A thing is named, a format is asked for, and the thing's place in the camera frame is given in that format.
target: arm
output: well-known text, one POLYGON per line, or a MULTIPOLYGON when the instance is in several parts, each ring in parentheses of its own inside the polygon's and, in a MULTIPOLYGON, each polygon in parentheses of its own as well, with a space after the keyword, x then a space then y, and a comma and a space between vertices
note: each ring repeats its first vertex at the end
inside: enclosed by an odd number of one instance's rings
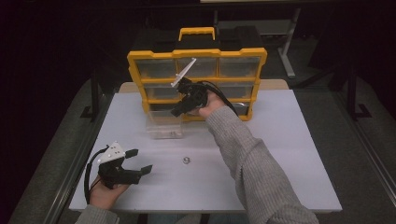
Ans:
POLYGON ((90 193, 90 204, 82 211, 77 224, 117 224, 120 219, 109 211, 120 195, 129 188, 129 185, 115 185, 108 189, 102 184, 100 176, 93 181, 90 193))
POLYGON ((206 118, 230 168, 250 223, 318 223, 316 216, 300 204, 264 142, 253 137, 243 121, 219 101, 216 95, 209 94, 208 106, 198 113, 206 118))

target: black wire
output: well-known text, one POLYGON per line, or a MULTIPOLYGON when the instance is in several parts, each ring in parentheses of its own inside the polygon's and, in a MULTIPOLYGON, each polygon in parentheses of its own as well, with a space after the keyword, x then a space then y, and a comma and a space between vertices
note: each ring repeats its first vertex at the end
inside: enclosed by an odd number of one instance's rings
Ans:
POLYGON ((92 184, 91 189, 90 189, 90 192, 91 192, 91 190, 93 189, 93 187, 95 187, 101 180, 102 180, 102 178, 99 177, 99 179, 98 179, 96 182, 94 182, 94 183, 92 184))
POLYGON ((99 154, 106 152, 107 149, 108 149, 108 146, 106 146, 106 148, 103 148, 103 149, 100 149, 99 151, 97 151, 92 156, 90 162, 87 164, 87 169, 85 170, 85 179, 84 179, 84 194, 85 194, 85 200, 87 201, 87 204, 90 203, 90 174, 91 174, 93 160, 95 160, 95 158, 99 154))

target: gray sweater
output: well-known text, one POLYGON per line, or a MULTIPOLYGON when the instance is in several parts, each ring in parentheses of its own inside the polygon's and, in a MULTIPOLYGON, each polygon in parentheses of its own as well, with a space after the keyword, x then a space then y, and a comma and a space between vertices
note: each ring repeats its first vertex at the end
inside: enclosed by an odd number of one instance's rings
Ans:
MULTIPOLYGON (((206 123, 230 168, 236 194, 251 224, 318 223, 316 216, 300 204, 264 142, 253 137, 228 106, 213 112, 206 123)), ((178 223, 191 223, 193 219, 196 220, 196 216, 191 216, 191 220, 186 216, 178 223)), ((118 221, 114 213, 88 205, 77 223, 113 224, 118 221)))

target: metal nut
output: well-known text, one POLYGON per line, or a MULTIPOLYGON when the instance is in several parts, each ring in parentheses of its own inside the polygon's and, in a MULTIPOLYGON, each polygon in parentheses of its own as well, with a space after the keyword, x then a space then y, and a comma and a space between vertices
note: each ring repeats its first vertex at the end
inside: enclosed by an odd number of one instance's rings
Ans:
POLYGON ((189 164, 190 162, 191 162, 191 160, 190 160, 189 157, 183 158, 183 163, 184 163, 184 164, 189 164))

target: person's right hand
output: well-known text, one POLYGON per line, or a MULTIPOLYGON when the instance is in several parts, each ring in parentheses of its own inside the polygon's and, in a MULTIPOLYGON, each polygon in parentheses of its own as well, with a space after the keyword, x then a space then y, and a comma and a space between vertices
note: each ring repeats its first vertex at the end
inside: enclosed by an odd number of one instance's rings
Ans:
POLYGON ((213 111, 225 106, 224 102, 213 92, 207 91, 207 104, 205 107, 198 108, 195 113, 207 119, 213 111))
POLYGON ((90 205, 102 209, 110 209, 120 195, 129 188, 130 185, 114 185, 113 189, 108 189, 100 176, 97 176, 91 186, 90 205))

